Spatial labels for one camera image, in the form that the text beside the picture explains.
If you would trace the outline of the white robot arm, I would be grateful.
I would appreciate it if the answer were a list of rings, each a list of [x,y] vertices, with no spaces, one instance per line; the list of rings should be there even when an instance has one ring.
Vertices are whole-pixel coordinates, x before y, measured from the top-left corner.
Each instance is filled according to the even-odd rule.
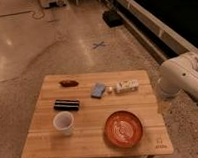
[[[182,89],[198,99],[198,54],[187,52],[163,62],[157,89],[165,98],[174,98]]]

